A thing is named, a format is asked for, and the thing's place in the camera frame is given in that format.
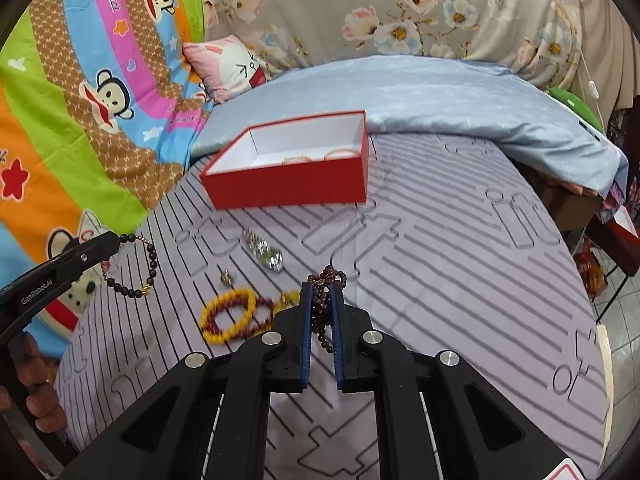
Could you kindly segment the person's left hand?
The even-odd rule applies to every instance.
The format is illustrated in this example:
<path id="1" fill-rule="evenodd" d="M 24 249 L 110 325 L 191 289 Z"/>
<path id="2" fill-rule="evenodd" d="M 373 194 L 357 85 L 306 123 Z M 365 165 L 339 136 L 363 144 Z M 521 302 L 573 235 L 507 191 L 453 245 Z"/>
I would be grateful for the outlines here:
<path id="1" fill-rule="evenodd" d="M 36 418 L 36 426 L 44 434 L 62 431 L 67 426 L 67 417 L 60 405 L 55 388 L 48 382 L 49 369 L 44 362 L 38 344 L 32 335 L 22 333 L 23 355 L 11 358 L 18 381 L 29 391 L 26 408 Z"/>

